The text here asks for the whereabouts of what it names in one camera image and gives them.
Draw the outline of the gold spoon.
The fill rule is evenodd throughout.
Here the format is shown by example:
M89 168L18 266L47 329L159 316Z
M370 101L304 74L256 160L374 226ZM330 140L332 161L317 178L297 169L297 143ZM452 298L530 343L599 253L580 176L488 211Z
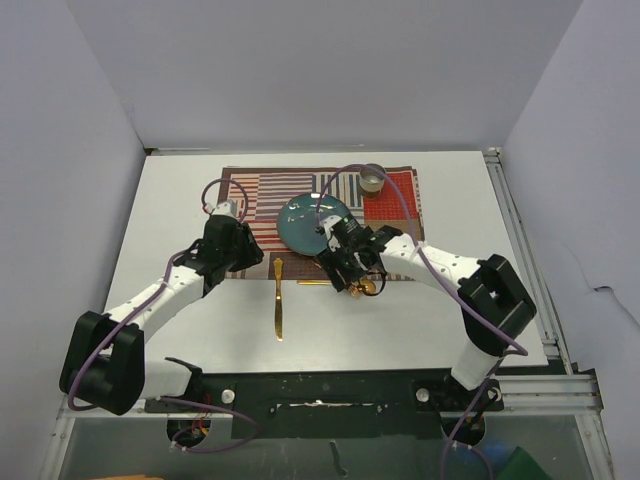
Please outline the gold spoon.
M372 297L372 296L378 295L376 285L368 279L362 279L356 283L351 284L348 287L347 291L353 297L359 297L359 296Z

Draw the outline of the gold knife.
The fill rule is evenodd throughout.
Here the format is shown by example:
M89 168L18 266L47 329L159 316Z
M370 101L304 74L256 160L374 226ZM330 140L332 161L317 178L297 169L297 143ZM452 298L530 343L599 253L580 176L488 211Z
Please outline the gold knife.
M282 274L283 260L276 258L273 261L275 278L275 307L274 307L274 330L276 339L283 341L283 304L282 304Z

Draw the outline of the gold fork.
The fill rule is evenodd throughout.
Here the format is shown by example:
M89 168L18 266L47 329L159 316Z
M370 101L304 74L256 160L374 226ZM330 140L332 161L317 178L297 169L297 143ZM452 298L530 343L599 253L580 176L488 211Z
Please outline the gold fork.
M304 286L332 286L332 282L329 280L297 280L298 285Z

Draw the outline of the patchwork striped cloth placemat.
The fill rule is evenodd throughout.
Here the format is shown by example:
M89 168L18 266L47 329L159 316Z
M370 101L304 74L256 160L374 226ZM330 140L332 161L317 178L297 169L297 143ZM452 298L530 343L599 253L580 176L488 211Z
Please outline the patchwork striped cloth placemat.
M285 280L326 280L324 271L315 262L316 248L325 245L324 238L310 225L295 237L280 236L279 225L293 225L282 213L287 203L308 193L325 189L328 195L346 206L358 222L377 230L389 225L407 232L410 226L416 237L424 238L421 218L421 203L417 170L411 166L388 167L387 175L399 187L397 195L393 188L385 185L376 198L361 195L360 170L341 172L332 178L333 167L250 168L225 167L225 181L218 186L216 197L208 196L212 205L233 200L237 213L245 216L253 235L264 252L263 261L249 269L232 272L230 279L273 280L273 261L283 261L282 278Z

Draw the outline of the blue ceramic plate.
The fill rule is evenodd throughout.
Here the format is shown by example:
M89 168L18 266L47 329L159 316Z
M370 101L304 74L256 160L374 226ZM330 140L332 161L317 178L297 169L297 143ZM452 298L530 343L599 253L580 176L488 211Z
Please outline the blue ceramic plate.
M305 193L290 199L279 211L277 232L282 243L303 256L316 256L327 247L327 237L317 233L318 193Z

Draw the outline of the beige metal cup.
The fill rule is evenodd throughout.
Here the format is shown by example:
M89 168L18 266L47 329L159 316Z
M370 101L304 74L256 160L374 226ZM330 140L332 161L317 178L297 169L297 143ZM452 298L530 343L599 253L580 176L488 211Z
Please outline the beige metal cup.
M381 195L385 183L385 169L378 164L365 164L359 170L358 188L360 194L368 199Z

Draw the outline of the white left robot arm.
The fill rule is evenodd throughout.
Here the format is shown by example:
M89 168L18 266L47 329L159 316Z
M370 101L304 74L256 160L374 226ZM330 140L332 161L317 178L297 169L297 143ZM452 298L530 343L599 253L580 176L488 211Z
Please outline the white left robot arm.
M201 238L173 254L163 275L132 299L76 321L59 387L70 409L101 408L116 415L140 399L168 397L180 410L200 405L197 367L175 358L148 360L146 343L172 318L206 297L229 272L262 262L248 223L213 214Z

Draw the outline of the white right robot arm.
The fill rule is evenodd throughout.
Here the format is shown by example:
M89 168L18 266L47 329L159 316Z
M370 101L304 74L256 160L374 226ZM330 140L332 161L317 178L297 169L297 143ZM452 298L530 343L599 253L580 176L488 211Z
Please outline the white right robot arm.
M326 238L317 262L336 291L377 272L408 277L458 303L467 341L445 384L452 406L469 408L480 398L480 385L500 359L526 354L517 338L537 315L537 307L506 258L453 254L395 227L385 225L374 231L351 214L326 217L316 232Z

